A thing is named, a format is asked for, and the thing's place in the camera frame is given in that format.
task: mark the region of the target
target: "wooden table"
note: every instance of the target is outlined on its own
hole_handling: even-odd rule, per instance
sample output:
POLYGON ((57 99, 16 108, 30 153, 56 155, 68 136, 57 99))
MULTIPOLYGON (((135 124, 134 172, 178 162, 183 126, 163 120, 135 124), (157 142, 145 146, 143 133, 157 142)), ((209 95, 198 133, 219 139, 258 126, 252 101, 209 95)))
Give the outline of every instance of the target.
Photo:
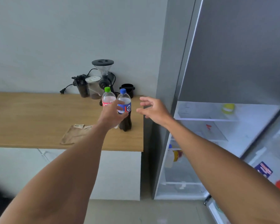
MULTIPOLYGON (((143 116, 132 99, 132 129, 105 138, 91 199, 140 200, 143 116)), ((60 140, 73 124, 93 125, 99 100, 79 94, 0 93, 0 188, 16 195, 70 145, 60 140)))
MULTIPOLYGON (((103 150, 143 151, 143 116, 139 97, 132 99, 132 129, 108 132, 103 150)), ((93 125, 102 107, 99 100, 79 94, 0 92, 0 147, 66 149, 60 140, 73 124, 93 125)))

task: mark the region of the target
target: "person's left hand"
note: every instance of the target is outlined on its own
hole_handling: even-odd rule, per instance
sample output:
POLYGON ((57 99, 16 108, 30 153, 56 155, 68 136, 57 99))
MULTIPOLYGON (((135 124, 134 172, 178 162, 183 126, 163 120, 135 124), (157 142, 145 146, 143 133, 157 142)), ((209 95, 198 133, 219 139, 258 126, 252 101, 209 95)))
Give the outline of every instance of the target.
POLYGON ((128 112, 119 114, 117 110, 122 111, 123 108, 118 106, 118 104, 124 105, 123 101, 115 100, 111 104, 103 106, 103 110, 98 119, 98 124, 103 127, 106 127, 107 130, 116 127, 120 122, 129 115, 128 112))

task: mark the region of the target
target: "coffee grinder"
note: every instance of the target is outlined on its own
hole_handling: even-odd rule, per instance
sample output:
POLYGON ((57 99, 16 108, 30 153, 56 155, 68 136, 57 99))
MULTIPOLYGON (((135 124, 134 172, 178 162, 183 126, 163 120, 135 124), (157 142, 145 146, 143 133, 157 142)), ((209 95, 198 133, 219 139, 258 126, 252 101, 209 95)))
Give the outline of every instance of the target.
POLYGON ((112 72, 109 72, 112 64, 114 64, 114 61, 100 59, 94 60, 91 63, 97 68, 97 70, 101 72, 102 80, 99 83, 100 88, 105 90, 105 87, 110 87, 112 93, 114 93, 113 85, 115 83, 116 77, 112 72))

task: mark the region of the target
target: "gray freezer door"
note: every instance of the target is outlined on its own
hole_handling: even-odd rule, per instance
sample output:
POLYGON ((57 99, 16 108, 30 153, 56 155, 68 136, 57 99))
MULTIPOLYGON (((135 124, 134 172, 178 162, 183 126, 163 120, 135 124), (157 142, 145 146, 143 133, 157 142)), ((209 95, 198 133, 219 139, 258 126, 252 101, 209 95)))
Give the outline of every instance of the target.
POLYGON ((280 105, 280 0, 203 0, 179 100, 280 105))

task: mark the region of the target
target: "person's right arm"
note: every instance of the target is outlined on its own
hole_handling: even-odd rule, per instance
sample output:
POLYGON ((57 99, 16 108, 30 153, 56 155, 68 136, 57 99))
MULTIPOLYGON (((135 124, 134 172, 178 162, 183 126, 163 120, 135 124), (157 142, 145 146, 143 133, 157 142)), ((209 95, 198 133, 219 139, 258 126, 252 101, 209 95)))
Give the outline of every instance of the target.
POLYGON ((137 112, 167 128, 199 179, 232 224, 280 224, 280 190, 253 167, 194 134, 168 113, 158 99, 141 97, 137 112))

